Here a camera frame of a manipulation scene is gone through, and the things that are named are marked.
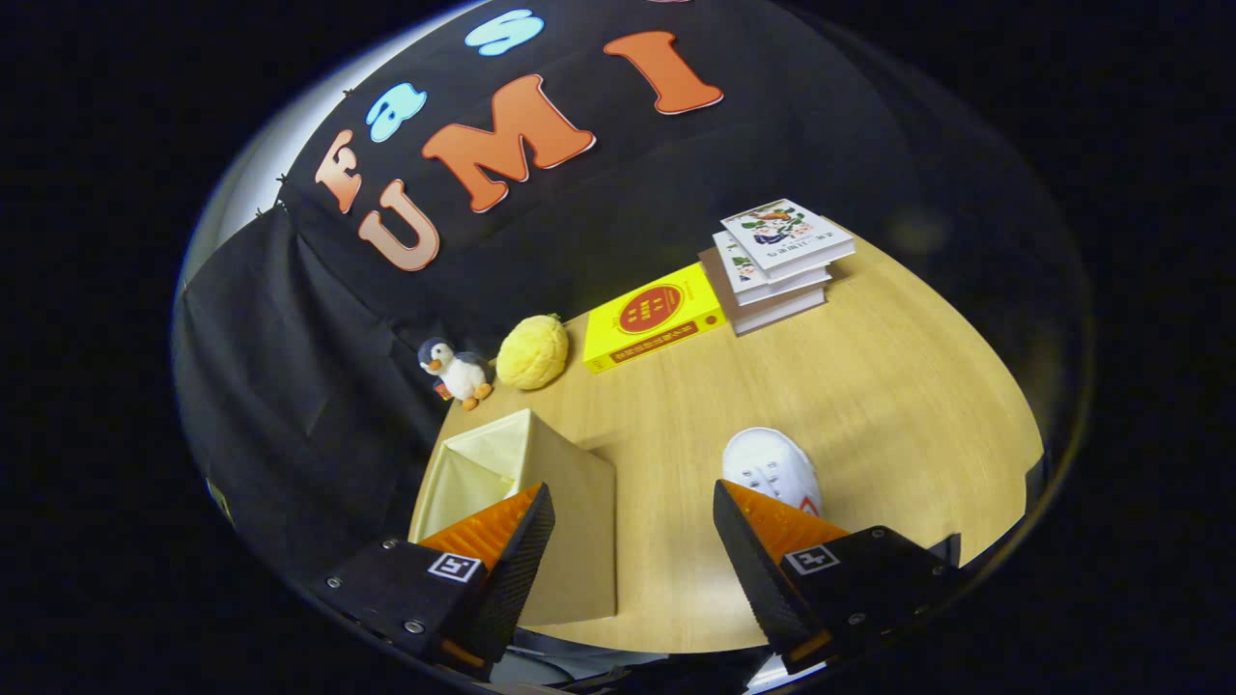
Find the penguin plush toy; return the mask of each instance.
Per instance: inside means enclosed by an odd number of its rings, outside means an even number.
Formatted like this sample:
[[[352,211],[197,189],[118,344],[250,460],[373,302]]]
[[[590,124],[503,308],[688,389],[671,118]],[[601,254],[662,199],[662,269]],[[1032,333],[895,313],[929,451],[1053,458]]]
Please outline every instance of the penguin plush toy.
[[[445,386],[446,391],[464,402],[464,409],[471,411],[493,392],[485,373],[485,360],[473,352],[455,352],[450,343],[441,338],[430,338],[417,351],[420,369],[438,377],[434,388]]]

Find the yellow book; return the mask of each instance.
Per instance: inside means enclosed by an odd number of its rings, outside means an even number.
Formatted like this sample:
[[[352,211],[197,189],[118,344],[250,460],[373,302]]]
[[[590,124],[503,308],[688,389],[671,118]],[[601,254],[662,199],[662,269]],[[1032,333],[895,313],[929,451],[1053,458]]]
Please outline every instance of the yellow book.
[[[692,263],[592,309],[583,362],[603,372],[722,325],[721,302],[703,266]]]

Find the yellow plush ball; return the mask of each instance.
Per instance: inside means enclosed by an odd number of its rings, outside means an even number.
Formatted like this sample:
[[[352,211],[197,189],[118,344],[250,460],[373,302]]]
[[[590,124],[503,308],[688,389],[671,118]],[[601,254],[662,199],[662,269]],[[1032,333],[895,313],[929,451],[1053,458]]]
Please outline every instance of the yellow plush ball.
[[[540,388],[566,366],[566,329],[557,317],[519,322],[498,349],[498,378],[515,388]]]

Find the book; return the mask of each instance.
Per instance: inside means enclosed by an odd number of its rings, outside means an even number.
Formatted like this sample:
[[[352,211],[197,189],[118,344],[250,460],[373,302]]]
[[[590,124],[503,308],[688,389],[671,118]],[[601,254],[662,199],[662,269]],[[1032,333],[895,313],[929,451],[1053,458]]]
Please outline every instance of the book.
[[[831,263],[854,252],[854,235],[785,198],[722,220],[769,281]]]
[[[739,307],[733,291],[729,288],[729,281],[726,278],[721,252],[717,249],[701,251],[700,263],[703,266],[709,282],[712,282],[717,299],[721,302],[721,308],[726,312],[726,318],[729,319],[729,325],[734,329],[735,336],[742,336],[755,329],[801,314],[828,301],[824,297],[823,287],[811,286],[786,292],[780,297]]]
[[[798,275],[774,282],[769,279],[769,276],[759,266],[751,262],[750,257],[747,256],[747,251],[734,240],[732,234],[718,231],[712,235],[712,239],[717,244],[717,250],[721,251],[726,277],[729,278],[729,287],[734,291],[734,298],[738,301],[739,307],[745,307],[751,302],[759,302],[769,297],[777,297],[779,294],[785,294],[808,284],[819,284],[822,287],[833,278],[828,273],[828,261],[824,261]]]
[[[691,263],[588,312],[582,359],[603,372],[724,324],[703,267]]]

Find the red circle label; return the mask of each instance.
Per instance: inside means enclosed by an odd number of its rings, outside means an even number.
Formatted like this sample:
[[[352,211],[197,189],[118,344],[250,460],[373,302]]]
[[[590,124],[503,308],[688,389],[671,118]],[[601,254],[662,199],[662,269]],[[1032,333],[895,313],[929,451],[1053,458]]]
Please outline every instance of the red circle label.
[[[670,320],[682,305],[682,292],[672,284],[649,287],[630,298],[618,317],[618,328],[639,334]]]

